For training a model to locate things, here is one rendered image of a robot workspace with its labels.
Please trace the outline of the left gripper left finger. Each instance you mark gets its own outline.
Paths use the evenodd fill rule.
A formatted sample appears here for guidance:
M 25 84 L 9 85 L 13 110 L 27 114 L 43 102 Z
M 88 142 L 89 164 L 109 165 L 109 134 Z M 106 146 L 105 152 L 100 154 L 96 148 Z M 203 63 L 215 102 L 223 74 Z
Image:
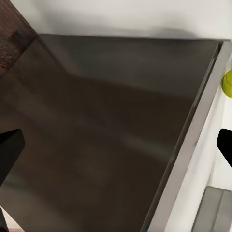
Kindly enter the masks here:
M 0 134 L 0 186 L 25 148 L 21 129 Z

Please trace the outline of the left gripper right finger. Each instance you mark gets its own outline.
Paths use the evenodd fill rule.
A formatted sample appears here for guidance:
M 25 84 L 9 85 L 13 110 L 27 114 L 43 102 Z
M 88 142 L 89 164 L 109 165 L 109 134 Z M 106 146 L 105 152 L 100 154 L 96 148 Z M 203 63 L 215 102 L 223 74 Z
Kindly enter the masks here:
M 232 130 L 220 129 L 217 147 L 232 167 Z

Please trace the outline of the tennis ball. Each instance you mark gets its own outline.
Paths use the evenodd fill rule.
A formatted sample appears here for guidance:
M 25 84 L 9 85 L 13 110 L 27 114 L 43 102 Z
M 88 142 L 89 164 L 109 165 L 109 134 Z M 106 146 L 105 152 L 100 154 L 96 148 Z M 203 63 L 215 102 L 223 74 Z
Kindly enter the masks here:
M 221 86 L 224 94 L 232 98 L 232 69 L 223 77 Z

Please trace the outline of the toy box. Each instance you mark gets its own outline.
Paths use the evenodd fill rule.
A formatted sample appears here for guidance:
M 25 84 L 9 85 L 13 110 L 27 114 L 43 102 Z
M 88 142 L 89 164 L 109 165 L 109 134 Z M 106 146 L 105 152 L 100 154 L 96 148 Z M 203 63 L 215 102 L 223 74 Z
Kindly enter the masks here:
M 232 190 L 207 186 L 191 232 L 230 232 Z

